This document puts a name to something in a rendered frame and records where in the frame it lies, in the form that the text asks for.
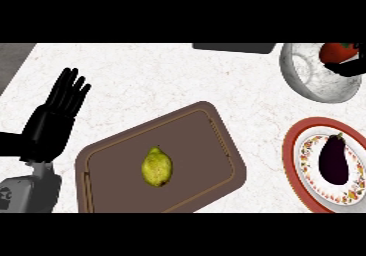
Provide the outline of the dark grey flat object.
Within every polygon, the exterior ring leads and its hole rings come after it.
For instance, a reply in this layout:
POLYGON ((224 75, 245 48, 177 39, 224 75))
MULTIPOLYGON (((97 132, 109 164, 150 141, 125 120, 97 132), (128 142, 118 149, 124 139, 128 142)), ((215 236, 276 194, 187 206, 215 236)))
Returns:
POLYGON ((194 49, 268 54, 276 46, 274 43, 193 43, 194 49))

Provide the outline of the grey appliance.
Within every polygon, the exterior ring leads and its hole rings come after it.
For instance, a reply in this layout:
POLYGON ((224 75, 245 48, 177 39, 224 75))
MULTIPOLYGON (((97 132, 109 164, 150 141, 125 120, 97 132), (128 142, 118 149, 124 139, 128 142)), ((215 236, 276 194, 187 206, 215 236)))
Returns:
POLYGON ((0 96, 33 46, 33 43, 0 43, 0 96))

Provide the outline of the brown cutting board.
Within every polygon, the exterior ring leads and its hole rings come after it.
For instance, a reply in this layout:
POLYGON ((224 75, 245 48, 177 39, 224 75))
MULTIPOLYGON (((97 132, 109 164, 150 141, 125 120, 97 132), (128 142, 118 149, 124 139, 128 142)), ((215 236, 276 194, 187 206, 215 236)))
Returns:
POLYGON ((75 160, 82 213, 193 212, 245 183, 246 167, 215 107, 197 102, 88 145, 75 160), (141 177, 152 147, 172 160, 166 185, 141 177))

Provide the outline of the white marble bowl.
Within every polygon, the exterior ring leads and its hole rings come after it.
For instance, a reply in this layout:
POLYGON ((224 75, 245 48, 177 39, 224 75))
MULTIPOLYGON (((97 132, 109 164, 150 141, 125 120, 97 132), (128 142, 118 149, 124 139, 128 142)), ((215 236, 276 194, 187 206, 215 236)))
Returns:
POLYGON ((284 43, 279 56, 283 79, 292 90, 320 103, 342 103, 355 95, 361 76, 344 77, 318 59, 321 43, 284 43))

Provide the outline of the dark purple eggplant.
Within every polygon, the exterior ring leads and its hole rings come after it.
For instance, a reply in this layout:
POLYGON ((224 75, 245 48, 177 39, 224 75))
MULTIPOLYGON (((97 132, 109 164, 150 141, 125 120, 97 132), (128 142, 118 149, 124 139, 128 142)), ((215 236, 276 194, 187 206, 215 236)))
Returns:
POLYGON ((330 135, 318 155, 318 171, 332 185, 348 181, 348 164, 345 160, 345 140, 342 134, 330 135))

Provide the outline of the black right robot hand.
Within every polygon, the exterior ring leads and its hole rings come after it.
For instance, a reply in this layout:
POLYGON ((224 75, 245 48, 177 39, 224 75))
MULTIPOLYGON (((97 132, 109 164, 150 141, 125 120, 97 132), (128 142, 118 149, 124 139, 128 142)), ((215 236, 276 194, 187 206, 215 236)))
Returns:
POLYGON ((366 74, 366 43, 355 43, 358 58, 344 63, 326 63, 324 67, 344 77, 352 77, 366 74))

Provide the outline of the red bell pepper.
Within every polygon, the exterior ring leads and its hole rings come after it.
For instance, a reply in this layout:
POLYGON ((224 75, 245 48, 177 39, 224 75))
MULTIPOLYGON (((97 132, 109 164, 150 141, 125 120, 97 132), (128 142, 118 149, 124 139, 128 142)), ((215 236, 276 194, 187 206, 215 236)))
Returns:
POLYGON ((352 43, 324 43, 318 51, 318 59, 323 64, 341 63, 352 58, 358 49, 352 43))

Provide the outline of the red-rimmed floral plate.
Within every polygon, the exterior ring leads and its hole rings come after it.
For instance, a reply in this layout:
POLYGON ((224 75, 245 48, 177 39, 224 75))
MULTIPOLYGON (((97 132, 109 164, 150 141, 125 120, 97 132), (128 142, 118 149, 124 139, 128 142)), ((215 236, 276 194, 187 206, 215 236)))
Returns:
POLYGON ((311 128, 332 128, 351 137, 354 142, 361 146, 366 152, 366 138, 364 136, 342 122, 324 118, 310 117, 299 120, 289 128, 283 144, 282 144, 282 162, 289 185, 295 195, 305 205, 307 209, 314 213, 332 213, 332 210, 317 201, 310 193, 310 186, 305 182, 304 173, 301 169, 301 146, 304 143, 299 139, 305 139, 305 132, 311 128))

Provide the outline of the yellow-green pear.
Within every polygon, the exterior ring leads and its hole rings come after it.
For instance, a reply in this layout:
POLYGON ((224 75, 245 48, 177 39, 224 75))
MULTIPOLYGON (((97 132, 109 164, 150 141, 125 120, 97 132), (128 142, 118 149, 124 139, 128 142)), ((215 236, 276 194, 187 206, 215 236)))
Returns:
POLYGON ((153 187, 162 187, 172 175, 172 161, 157 147, 152 147, 141 163, 144 182, 153 187))

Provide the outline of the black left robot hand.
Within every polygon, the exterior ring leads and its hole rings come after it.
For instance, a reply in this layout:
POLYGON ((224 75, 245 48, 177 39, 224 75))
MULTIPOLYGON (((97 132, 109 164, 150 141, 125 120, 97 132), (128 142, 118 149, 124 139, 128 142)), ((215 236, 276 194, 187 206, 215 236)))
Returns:
POLYGON ((64 68, 45 102, 35 108, 20 134, 0 132, 0 157, 51 162, 62 154, 91 85, 78 69, 64 68))

